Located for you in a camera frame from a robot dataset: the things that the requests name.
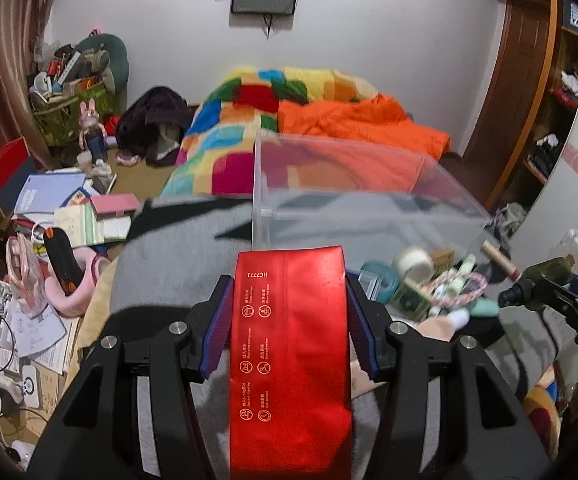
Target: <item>pink notebook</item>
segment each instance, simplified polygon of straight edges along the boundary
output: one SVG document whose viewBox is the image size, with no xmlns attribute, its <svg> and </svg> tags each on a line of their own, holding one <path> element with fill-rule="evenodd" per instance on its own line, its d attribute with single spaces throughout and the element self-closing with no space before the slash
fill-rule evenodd
<svg viewBox="0 0 578 480">
<path fill-rule="evenodd" d="M 124 216 L 136 211 L 140 202 L 133 193 L 92 196 L 91 204 L 96 215 Z"/>
</svg>

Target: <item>green box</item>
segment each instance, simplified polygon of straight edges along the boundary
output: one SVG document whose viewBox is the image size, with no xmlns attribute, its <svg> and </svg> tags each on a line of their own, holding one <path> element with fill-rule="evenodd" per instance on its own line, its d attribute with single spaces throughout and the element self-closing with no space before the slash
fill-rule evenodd
<svg viewBox="0 0 578 480">
<path fill-rule="evenodd" d="M 49 105 L 45 110 L 34 112 L 35 122 L 47 146 L 64 146 L 78 140 L 80 132 L 80 102 L 95 99 L 100 119 L 116 114 L 118 101 L 110 94 L 103 82 L 79 92 L 71 99 Z"/>
</svg>

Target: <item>clear plastic box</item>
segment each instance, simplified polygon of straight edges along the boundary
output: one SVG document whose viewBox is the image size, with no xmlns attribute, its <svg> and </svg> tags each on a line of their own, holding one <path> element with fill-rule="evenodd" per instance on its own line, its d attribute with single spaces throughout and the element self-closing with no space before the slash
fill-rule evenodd
<svg viewBox="0 0 578 480">
<path fill-rule="evenodd" d="M 260 132 L 253 248 L 341 245 L 347 268 L 411 246 L 478 253 L 485 209 L 435 160 L 366 142 Z"/>
</svg>

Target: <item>orange blanket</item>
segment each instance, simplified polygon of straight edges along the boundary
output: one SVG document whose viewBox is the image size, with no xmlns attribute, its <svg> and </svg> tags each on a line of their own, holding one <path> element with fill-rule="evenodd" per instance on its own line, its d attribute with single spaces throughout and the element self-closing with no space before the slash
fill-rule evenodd
<svg viewBox="0 0 578 480">
<path fill-rule="evenodd" d="M 316 101 L 300 106 L 280 101 L 278 127 L 282 134 L 362 140 L 425 153 L 440 160 L 450 137 L 415 124 L 393 97 L 378 94 L 359 103 Z"/>
</svg>

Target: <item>patchwork quilt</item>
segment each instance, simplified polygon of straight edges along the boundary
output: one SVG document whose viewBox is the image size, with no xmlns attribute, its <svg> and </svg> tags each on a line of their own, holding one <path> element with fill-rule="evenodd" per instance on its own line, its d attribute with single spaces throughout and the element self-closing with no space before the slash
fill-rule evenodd
<svg viewBox="0 0 578 480">
<path fill-rule="evenodd" d="M 238 70 L 196 112 L 162 194 L 251 195 L 256 134 L 278 132 L 281 100 L 350 103 L 377 94 L 367 81 L 334 70 Z"/>
</svg>

